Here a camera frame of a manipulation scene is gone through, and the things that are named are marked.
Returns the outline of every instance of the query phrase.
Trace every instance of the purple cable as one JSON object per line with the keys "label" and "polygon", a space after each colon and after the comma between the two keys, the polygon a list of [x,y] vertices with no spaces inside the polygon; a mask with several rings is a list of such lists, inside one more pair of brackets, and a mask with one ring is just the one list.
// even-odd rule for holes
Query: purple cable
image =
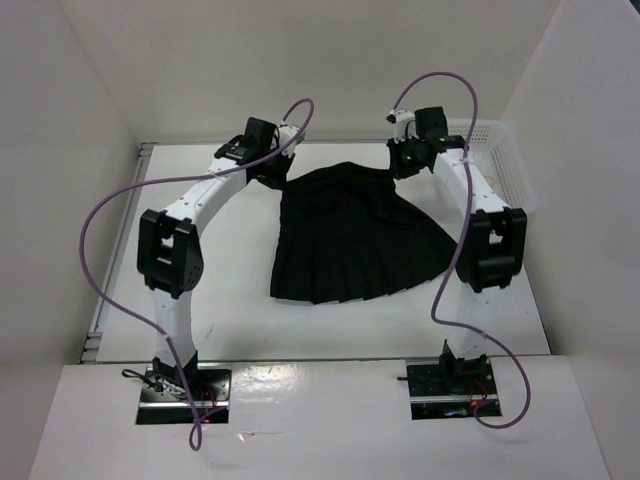
{"label": "purple cable", "polygon": [[[100,202],[98,202],[98,204],[95,207],[93,207],[93,210],[91,210],[89,215],[87,215],[87,218],[84,221],[84,224],[82,225],[82,229],[80,230],[80,244],[79,244],[78,250],[79,250],[79,254],[80,254],[80,265],[82,266],[82,272],[84,273],[84,276],[87,278],[87,281],[89,282],[89,285],[98,294],[98,296],[102,300],[107,302],[109,305],[111,305],[112,307],[117,308],[121,312],[124,312],[124,313],[126,313],[128,315],[131,315],[133,318],[136,318],[136,319],[140,320],[141,322],[149,325],[151,328],[155,329],[160,335],[162,335],[164,337],[165,341],[167,342],[167,345],[169,346],[169,350],[171,351],[171,355],[173,355],[173,358],[174,358],[174,360],[176,362],[176,367],[178,369],[178,374],[180,375],[180,380],[182,381],[183,385],[188,385],[187,377],[186,377],[186,375],[184,373],[184,368],[182,366],[182,363],[180,362],[180,358],[178,358],[178,352],[176,351],[175,346],[173,345],[173,342],[171,341],[171,338],[169,338],[169,335],[167,334],[167,332],[162,327],[160,327],[159,325],[157,325],[153,321],[149,320],[148,318],[140,315],[139,313],[134,312],[133,310],[131,310],[131,309],[125,307],[124,305],[121,305],[120,303],[118,303],[115,300],[113,300],[105,292],[102,291],[102,289],[100,288],[100,286],[98,285],[96,280],[91,275],[91,272],[89,271],[89,266],[87,265],[87,258],[86,258],[86,252],[85,252],[85,240],[86,240],[86,236],[87,236],[87,231],[89,230],[89,225],[91,224],[91,221],[96,216],[96,214],[100,211],[100,209],[102,207],[104,207],[107,203],[109,203],[111,200],[113,200],[117,196],[122,195],[123,193],[126,193],[128,191],[134,190],[136,188],[146,187],[146,186],[149,186],[149,185],[159,185],[159,184],[163,184],[163,183],[194,182],[194,181],[200,181],[200,180],[209,180],[209,179],[214,178],[214,177],[220,177],[220,176],[224,176],[224,175],[229,175],[231,173],[236,173],[236,172],[239,172],[241,170],[246,170],[247,168],[251,168],[251,167],[254,167],[256,165],[259,165],[261,163],[264,163],[266,161],[271,160],[272,158],[276,157],[277,155],[282,153],[284,150],[286,150],[295,141],[297,141],[298,138],[300,138],[300,136],[304,134],[305,130],[309,126],[309,123],[311,122],[311,118],[313,117],[313,112],[315,110],[315,106],[313,104],[313,100],[311,100],[310,98],[303,98],[301,100],[298,100],[296,103],[294,103],[291,106],[291,108],[287,111],[287,113],[285,115],[285,119],[286,119],[286,117],[289,116],[289,114],[293,110],[295,110],[298,106],[300,106],[303,103],[306,103],[306,104],[309,105],[309,113],[307,114],[307,118],[305,119],[305,121],[300,126],[300,129],[298,130],[298,132],[296,132],[296,134],[293,137],[291,137],[291,139],[288,142],[286,142],[284,145],[282,145],[281,147],[277,148],[273,152],[269,153],[268,155],[266,155],[266,156],[264,156],[264,157],[262,157],[262,158],[260,158],[258,160],[254,160],[253,162],[249,162],[246,165],[242,165],[242,166],[235,167],[235,168],[229,168],[227,170],[223,170],[223,171],[217,172],[215,174],[190,175],[190,176],[184,176],[184,177],[159,178],[159,179],[155,179],[155,180],[146,180],[144,182],[138,182],[138,183],[134,183],[132,185],[128,185],[126,187],[122,187],[122,188],[110,193],[109,195],[104,197],[102,200],[100,200]],[[193,401],[193,395],[191,395],[190,389],[189,388],[185,388],[185,393],[186,393],[186,397],[187,397],[187,403],[189,404],[189,408],[191,409],[191,413],[193,415],[193,428],[191,429],[191,433],[189,434],[189,446],[191,447],[192,450],[198,451],[198,450],[200,450],[200,447],[202,446],[202,422],[208,416],[212,415],[212,413],[214,413],[214,412],[209,412],[208,414],[204,415],[203,417],[200,417],[200,415],[198,414],[198,410],[197,410],[197,408],[195,406],[195,403]],[[197,434],[197,438],[196,438],[195,442],[193,440],[194,433]]]}
{"label": "purple cable", "polygon": [[475,126],[476,126],[476,121],[478,119],[478,96],[476,95],[476,91],[471,86],[469,81],[467,79],[465,79],[464,77],[458,75],[457,73],[452,73],[452,72],[431,72],[431,73],[425,73],[424,75],[419,76],[413,82],[411,82],[409,85],[407,85],[407,87],[402,91],[402,93],[398,97],[398,100],[396,101],[396,103],[393,105],[393,109],[396,110],[398,108],[398,105],[400,105],[400,102],[402,101],[404,96],[409,92],[409,90],[411,90],[414,87],[415,84],[417,84],[418,82],[421,82],[422,80],[424,80],[426,78],[437,77],[437,76],[455,78],[456,80],[459,80],[460,82],[464,83],[464,85],[469,90],[469,93],[471,94],[471,99],[473,100],[473,116],[471,117],[471,125],[469,125],[469,131],[467,133],[467,138],[466,138],[466,141],[465,141],[465,144],[464,144],[464,150],[463,150],[463,153],[462,153],[464,171],[465,171],[465,174],[467,176],[467,192],[468,192],[468,195],[467,195],[467,206],[466,206],[466,211],[465,211],[465,214],[464,214],[464,221],[462,222],[462,231],[460,232],[460,240],[458,240],[458,246],[456,247],[455,252],[453,253],[453,258],[451,259],[451,262],[449,263],[449,267],[447,268],[447,270],[444,273],[444,277],[442,279],[442,282],[440,283],[440,287],[438,288],[438,292],[436,293],[436,296],[435,296],[435,298],[433,300],[433,305],[431,306],[431,319],[435,323],[437,323],[439,325],[445,325],[447,327],[465,328],[467,330],[471,330],[472,332],[477,333],[478,335],[482,335],[486,339],[488,339],[491,342],[493,342],[496,345],[498,345],[502,350],[504,350],[505,353],[516,364],[516,367],[518,367],[518,370],[520,370],[520,374],[522,375],[522,380],[524,381],[524,386],[525,386],[525,389],[526,389],[527,393],[526,393],[526,398],[525,398],[525,402],[524,402],[524,407],[522,408],[522,411],[520,412],[520,414],[516,418],[514,418],[513,420],[511,420],[511,421],[509,421],[507,423],[494,425],[494,424],[485,422],[484,420],[482,420],[478,416],[478,410],[483,406],[483,404],[486,405],[486,403],[480,403],[473,409],[473,416],[475,417],[475,419],[481,425],[483,425],[483,426],[485,426],[487,428],[492,428],[494,430],[502,430],[502,429],[505,429],[505,428],[512,427],[515,424],[517,424],[518,422],[520,422],[520,420],[522,420],[524,418],[524,416],[527,414],[527,412],[529,411],[529,407],[531,406],[531,384],[529,383],[529,377],[527,376],[527,372],[525,372],[524,368],[522,367],[522,363],[520,363],[520,360],[518,360],[518,357],[516,357],[514,355],[514,353],[504,343],[502,343],[500,340],[498,340],[497,338],[493,337],[492,335],[486,333],[482,329],[480,329],[480,328],[478,328],[478,327],[476,327],[474,325],[469,325],[467,323],[450,322],[450,321],[446,321],[446,320],[440,320],[436,316],[436,311],[438,309],[438,305],[440,304],[440,300],[442,299],[442,294],[444,293],[444,289],[446,288],[447,283],[449,282],[449,279],[451,278],[451,275],[453,275],[453,271],[455,270],[456,264],[458,263],[458,259],[460,258],[460,253],[462,252],[462,247],[464,246],[464,241],[467,238],[467,231],[469,230],[469,223],[471,222],[471,210],[473,208],[473,181],[471,179],[471,169],[469,168],[469,163],[466,160],[467,160],[467,157],[469,156],[469,146],[471,144],[471,135],[473,134],[473,130],[474,130]]}

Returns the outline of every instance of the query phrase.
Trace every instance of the purple cord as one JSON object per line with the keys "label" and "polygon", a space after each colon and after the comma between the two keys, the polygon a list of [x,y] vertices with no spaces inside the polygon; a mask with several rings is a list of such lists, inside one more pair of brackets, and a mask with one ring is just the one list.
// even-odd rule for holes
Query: purple cord
{"label": "purple cord", "polygon": [[466,160],[467,160],[467,157],[469,155],[469,146],[471,144],[471,135],[473,134],[473,130],[474,130],[475,126],[476,126],[476,121],[478,119],[478,96],[476,95],[476,91],[471,86],[469,81],[467,79],[465,79],[464,77],[458,75],[457,73],[452,73],[452,72],[431,72],[431,73],[425,73],[424,75],[419,76],[413,82],[411,82],[409,85],[407,85],[407,87],[402,91],[402,93],[398,97],[398,100],[396,101],[396,103],[393,105],[393,109],[396,110],[398,108],[398,105],[400,105],[400,102],[402,101],[404,96],[409,92],[409,90],[411,90],[413,88],[413,86],[416,83],[421,82],[422,80],[424,80],[426,78],[436,77],[436,76],[451,77],[451,78],[455,78],[456,80],[459,80],[460,82],[464,83],[464,85],[469,90],[469,93],[471,94],[471,99],[473,100],[473,116],[471,117],[471,125],[469,125],[469,131],[467,133],[467,138],[466,138],[466,141],[465,141],[465,144],[464,144],[464,150],[463,150],[463,153],[462,153],[462,160],[463,160],[463,164],[464,164],[464,170],[465,170],[465,173],[466,173],[466,176],[467,176],[467,191],[469,192],[468,195],[467,195],[467,208],[466,208],[466,211],[465,211],[465,214],[464,214],[464,221],[462,223],[462,232],[460,232],[460,240],[458,240],[458,246],[456,247],[456,250],[453,253],[453,258],[451,259],[451,262],[449,263],[449,267],[447,268],[447,270],[444,273],[444,277],[442,279],[442,282],[440,283],[440,287],[438,288],[438,292],[436,293],[436,296],[435,296],[435,298],[433,300],[433,305],[431,306],[431,319],[435,323],[437,323],[439,325],[445,325],[447,327],[465,328],[467,330],[471,330],[472,332],[477,333],[478,335],[482,335],[486,339],[488,339],[488,340],[492,341],[493,343],[495,343],[496,345],[498,345],[502,350],[504,350],[506,352],[506,354],[509,355],[509,357],[511,357],[513,362],[516,364],[516,367],[518,367],[518,370],[520,370],[520,374],[522,375],[522,380],[524,380],[524,386],[525,386],[525,389],[526,389],[527,393],[526,393],[526,398],[525,398],[525,402],[524,402],[524,407],[522,408],[522,411],[520,412],[520,414],[516,418],[514,418],[513,420],[511,420],[511,421],[509,421],[507,423],[494,425],[494,424],[485,422],[484,420],[482,420],[478,416],[478,410],[483,405],[485,405],[486,403],[480,403],[473,409],[473,416],[480,423],[480,425],[483,425],[483,426],[485,426],[487,428],[491,428],[491,429],[494,429],[494,430],[502,430],[502,429],[505,429],[505,428],[512,427],[515,424],[517,424],[518,422],[520,422],[520,420],[522,420],[524,418],[524,416],[527,414],[527,412],[529,411],[529,407],[531,406],[531,384],[529,383],[529,377],[527,376],[527,373],[524,371],[524,368],[522,367],[522,363],[520,363],[520,360],[518,360],[518,357],[516,357],[514,355],[514,353],[504,343],[502,343],[500,340],[498,340],[497,338],[493,337],[492,335],[489,335],[488,333],[484,332],[482,329],[480,329],[480,328],[478,328],[478,327],[476,327],[474,325],[469,325],[467,323],[450,322],[450,321],[446,321],[446,320],[440,320],[436,316],[436,311],[438,309],[438,305],[440,304],[440,300],[442,299],[442,294],[444,293],[444,289],[447,286],[447,283],[449,282],[449,279],[451,278],[451,275],[453,275],[453,271],[456,268],[456,264],[458,263],[458,259],[460,258],[460,253],[462,252],[462,247],[464,246],[464,241],[467,238],[467,231],[469,230],[469,223],[471,223],[471,210],[473,208],[473,181],[471,179],[471,169],[469,168],[469,163],[466,162]]}
{"label": "purple cord", "polygon": [[[291,108],[287,111],[287,113],[286,113],[284,118],[286,119],[286,117],[288,117],[289,114],[293,110],[295,110],[298,106],[300,106],[303,103],[307,103],[309,105],[309,113],[307,114],[307,118],[302,123],[302,126],[300,127],[300,129],[296,132],[296,134],[293,137],[291,137],[291,139],[288,142],[286,142],[284,145],[282,145],[281,147],[277,148],[273,152],[269,153],[268,155],[266,155],[266,156],[264,156],[264,157],[262,157],[262,158],[260,158],[258,160],[255,160],[253,162],[247,163],[246,165],[242,165],[242,166],[235,167],[235,168],[230,168],[228,170],[223,170],[222,172],[217,172],[215,174],[190,175],[190,176],[185,176],[185,177],[159,178],[159,179],[155,179],[155,180],[146,180],[144,182],[138,182],[138,183],[134,183],[132,185],[128,185],[126,187],[122,187],[122,188],[110,193],[109,195],[104,197],[102,200],[100,200],[100,202],[95,207],[93,207],[93,210],[91,210],[89,215],[87,215],[87,218],[84,221],[84,224],[82,225],[82,229],[80,230],[80,244],[79,244],[78,250],[79,250],[79,254],[80,254],[80,265],[82,266],[82,272],[84,273],[84,276],[86,277],[87,281],[89,282],[89,285],[98,294],[98,296],[102,300],[107,302],[109,305],[111,305],[112,307],[115,307],[118,310],[120,310],[120,311],[122,311],[122,312],[124,312],[124,313],[126,313],[128,315],[131,315],[133,318],[136,318],[136,319],[140,320],[141,322],[149,325],[151,328],[155,329],[160,335],[162,335],[164,337],[165,341],[167,342],[167,345],[169,346],[169,350],[171,351],[171,355],[173,355],[173,358],[174,358],[174,360],[176,362],[176,367],[178,369],[178,374],[180,375],[180,380],[182,381],[183,385],[188,385],[187,377],[186,377],[186,375],[184,373],[184,368],[183,368],[183,366],[182,366],[182,364],[180,362],[180,358],[178,358],[178,352],[176,351],[176,348],[173,345],[173,342],[171,341],[171,338],[169,338],[169,335],[167,334],[167,332],[162,327],[160,327],[159,325],[157,325],[153,321],[149,320],[148,318],[143,317],[139,313],[136,313],[133,310],[130,310],[129,308],[125,307],[124,305],[121,305],[118,302],[116,302],[115,300],[113,300],[105,292],[102,291],[102,289],[100,288],[100,286],[98,285],[96,280],[93,278],[93,276],[91,276],[91,272],[89,271],[89,266],[87,265],[87,258],[86,258],[86,252],[85,252],[85,240],[86,240],[86,236],[87,236],[87,231],[89,230],[89,225],[91,224],[91,221],[93,220],[93,217],[96,216],[96,214],[100,211],[100,209],[102,207],[104,207],[107,203],[109,203],[111,200],[113,200],[117,196],[122,195],[123,193],[126,193],[126,192],[128,192],[130,190],[134,190],[136,188],[141,188],[141,187],[146,187],[146,186],[149,186],[149,185],[159,185],[159,184],[163,184],[163,183],[194,182],[194,181],[200,181],[200,180],[209,180],[209,179],[214,178],[214,177],[220,177],[220,176],[223,176],[223,175],[229,175],[231,173],[236,173],[236,172],[239,172],[241,170],[246,170],[247,168],[251,168],[251,167],[254,167],[254,166],[259,165],[261,163],[264,163],[264,162],[266,162],[268,160],[271,160],[272,158],[276,157],[277,155],[282,153],[284,150],[286,150],[295,141],[297,141],[298,138],[301,135],[304,134],[305,130],[309,126],[309,123],[311,122],[311,118],[313,117],[313,112],[315,110],[315,106],[313,104],[313,100],[311,100],[310,98],[303,98],[301,100],[298,100],[296,103],[294,103],[291,106]],[[198,410],[197,410],[197,408],[195,406],[195,403],[193,401],[193,396],[191,395],[190,389],[189,388],[185,388],[185,393],[186,393],[186,396],[187,396],[187,403],[189,404],[189,408],[191,409],[191,413],[193,415],[193,428],[191,429],[191,433],[189,434],[189,446],[191,447],[192,450],[198,451],[198,450],[200,450],[200,447],[202,446],[202,422],[208,416],[210,416],[213,412],[209,412],[207,415],[204,415],[203,417],[200,417],[200,415],[198,414]],[[193,440],[194,433],[197,433],[197,438],[196,438],[195,442]]]}

